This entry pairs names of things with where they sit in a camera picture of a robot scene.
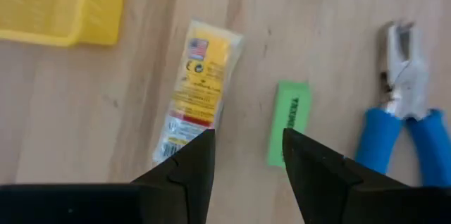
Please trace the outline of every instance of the american flag label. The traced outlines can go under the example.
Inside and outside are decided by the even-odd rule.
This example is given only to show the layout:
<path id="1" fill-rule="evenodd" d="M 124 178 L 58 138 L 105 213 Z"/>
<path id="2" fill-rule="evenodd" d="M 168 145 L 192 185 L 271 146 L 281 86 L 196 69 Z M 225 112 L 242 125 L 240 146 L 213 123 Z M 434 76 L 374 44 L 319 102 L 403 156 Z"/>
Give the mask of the american flag label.
<path id="1" fill-rule="evenodd" d="M 192 38 L 188 44 L 188 52 L 191 59 L 203 61 L 206 54 L 206 48 L 209 45 L 209 41 L 205 39 Z"/>

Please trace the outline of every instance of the wood grain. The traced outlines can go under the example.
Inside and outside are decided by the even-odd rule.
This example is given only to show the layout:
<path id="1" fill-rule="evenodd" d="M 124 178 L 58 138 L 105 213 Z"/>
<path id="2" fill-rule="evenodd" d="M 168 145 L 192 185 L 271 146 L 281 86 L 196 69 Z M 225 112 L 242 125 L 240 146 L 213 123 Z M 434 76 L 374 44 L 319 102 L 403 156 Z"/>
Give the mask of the wood grain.
<path id="1" fill-rule="evenodd" d="M 277 81 L 307 81 L 307 134 L 353 156 L 389 20 L 422 29 L 431 106 L 451 113 L 450 0 L 125 0 L 116 46 L 0 42 L 0 182 L 120 182 L 151 168 L 191 18 L 245 36 L 208 223 L 302 222 L 284 170 L 265 162 Z M 389 176 L 417 185 L 417 162 L 404 133 Z"/>

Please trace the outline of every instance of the metal plier jaw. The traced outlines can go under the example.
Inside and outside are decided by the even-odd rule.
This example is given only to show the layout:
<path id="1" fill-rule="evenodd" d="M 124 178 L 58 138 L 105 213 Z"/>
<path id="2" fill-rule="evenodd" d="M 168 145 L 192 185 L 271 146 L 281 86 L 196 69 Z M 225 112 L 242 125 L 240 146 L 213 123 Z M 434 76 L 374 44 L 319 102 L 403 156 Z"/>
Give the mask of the metal plier jaw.
<path id="1" fill-rule="evenodd" d="M 391 22 L 382 30 L 381 108 L 400 119 L 428 115 L 428 66 L 414 23 Z"/>

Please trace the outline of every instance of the green eraser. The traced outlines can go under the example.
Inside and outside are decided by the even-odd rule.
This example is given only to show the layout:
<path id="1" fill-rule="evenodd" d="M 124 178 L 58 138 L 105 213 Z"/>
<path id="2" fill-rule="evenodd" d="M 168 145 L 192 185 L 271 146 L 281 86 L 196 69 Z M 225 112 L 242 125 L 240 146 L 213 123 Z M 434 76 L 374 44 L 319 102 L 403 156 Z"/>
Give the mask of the green eraser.
<path id="1" fill-rule="evenodd" d="M 293 128 L 304 132 L 310 106 L 311 92 L 308 84 L 286 80 L 279 82 L 269 139 L 268 165 L 285 167 L 282 153 L 283 129 Z"/>

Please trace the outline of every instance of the pliers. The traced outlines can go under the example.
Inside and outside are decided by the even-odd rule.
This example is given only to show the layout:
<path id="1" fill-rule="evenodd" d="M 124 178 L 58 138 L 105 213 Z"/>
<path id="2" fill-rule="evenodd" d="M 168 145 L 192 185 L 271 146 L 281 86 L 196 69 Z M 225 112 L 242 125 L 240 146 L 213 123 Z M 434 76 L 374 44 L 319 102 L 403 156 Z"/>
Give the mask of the pliers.
<path id="1" fill-rule="evenodd" d="M 380 107 L 366 112 L 356 162 L 385 174 L 403 124 L 419 157 L 424 186 L 451 185 L 451 143 L 443 112 L 428 109 L 428 66 L 413 23 L 392 22 L 382 31 Z"/>

